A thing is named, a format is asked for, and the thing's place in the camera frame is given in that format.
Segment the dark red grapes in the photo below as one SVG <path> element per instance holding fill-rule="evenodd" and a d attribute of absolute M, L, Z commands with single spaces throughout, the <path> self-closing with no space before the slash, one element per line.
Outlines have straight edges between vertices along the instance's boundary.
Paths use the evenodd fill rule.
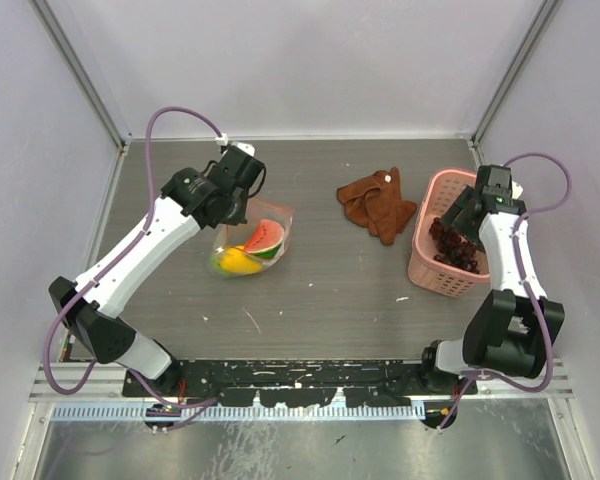
<path fill-rule="evenodd" d="M 454 268 L 479 274 L 477 248 L 452 227 L 444 226 L 439 217 L 434 217 L 429 235 L 436 247 L 433 259 Z"/>

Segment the red watermelon slice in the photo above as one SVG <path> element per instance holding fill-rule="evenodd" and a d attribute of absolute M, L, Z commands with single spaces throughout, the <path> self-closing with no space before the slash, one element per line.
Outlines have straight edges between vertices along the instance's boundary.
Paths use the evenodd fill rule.
<path fill-rule="evenodd" d="M 270 219 L 262 219 L 243 250 L 252 256 L 271 260 L 276 257 L 284 240 L 283 226 Z"/>

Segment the clear orange zip bag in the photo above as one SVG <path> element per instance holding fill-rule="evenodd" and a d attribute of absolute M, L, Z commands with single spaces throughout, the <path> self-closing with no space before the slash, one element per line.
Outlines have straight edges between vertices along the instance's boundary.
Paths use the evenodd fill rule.
<path fill-rule="evenodd" d="M 259 274 L 275 265 L 290 243 L 295 208 L 259 197 L 246 208 L 246 224 L 223 225 L 217 231 L 210 269 L 231 278 Z"/>

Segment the yellow lemon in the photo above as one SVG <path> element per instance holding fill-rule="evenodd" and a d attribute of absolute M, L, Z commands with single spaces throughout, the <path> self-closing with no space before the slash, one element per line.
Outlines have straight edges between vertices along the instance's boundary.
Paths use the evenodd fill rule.
<path fill-rule="evenodd" d="M 262 264 L 243 250 L 242 245 L 231 246 L 219 253 L 219 267 L 228 274 L 251 275 L 262 270 Z"/>

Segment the green bumpy fruit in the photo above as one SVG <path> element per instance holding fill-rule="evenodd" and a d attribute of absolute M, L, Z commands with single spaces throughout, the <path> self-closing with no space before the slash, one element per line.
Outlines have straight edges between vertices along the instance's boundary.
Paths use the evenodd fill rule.
<path fill-rule="evenodd" d="M 216 253 L 212 253 L 210 255 L 210 268 L 213 272 L 217 274 L 223 273 L 223 269 L 220 264 L 220 257 Z"/>

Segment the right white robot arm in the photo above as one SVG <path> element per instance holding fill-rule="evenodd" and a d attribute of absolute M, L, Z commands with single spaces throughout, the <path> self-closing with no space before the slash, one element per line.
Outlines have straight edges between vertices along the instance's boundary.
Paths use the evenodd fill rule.
<path fill-rule="evenodd" d="M 434 176 L 419 215 L 408 267 L 418 286 L 458 296 L 486 277 L 490 291 L 463 337 L 436 340 L 422 353 L 418 379 L 439 394 L 470 374 L 539 378 L 548 383 L 552 346 L 565 318 L 534 271 L 528 241 L 530 210 L 514 191 L 507 166 L 476 174 L 447 169 Z"/>

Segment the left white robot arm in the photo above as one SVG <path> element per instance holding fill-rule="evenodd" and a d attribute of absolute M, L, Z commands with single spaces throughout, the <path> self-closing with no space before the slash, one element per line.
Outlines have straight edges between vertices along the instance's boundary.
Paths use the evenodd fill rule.
<path fill-rule="evenodd" d="M 181 244 L 206 227 L 246 221 L 253 185 L 266 166 L 246 143 L 232 142 L 208 171 L 176 172 L 141 220 L 105 257 L 74 280 L 58 277 L 49 294 L 65 328 L 100 364 L 138 373 L 158 396 L 174 393 L 181 367 L 158 341 L 139 333 L 121 314 L 136 290 Z"/>

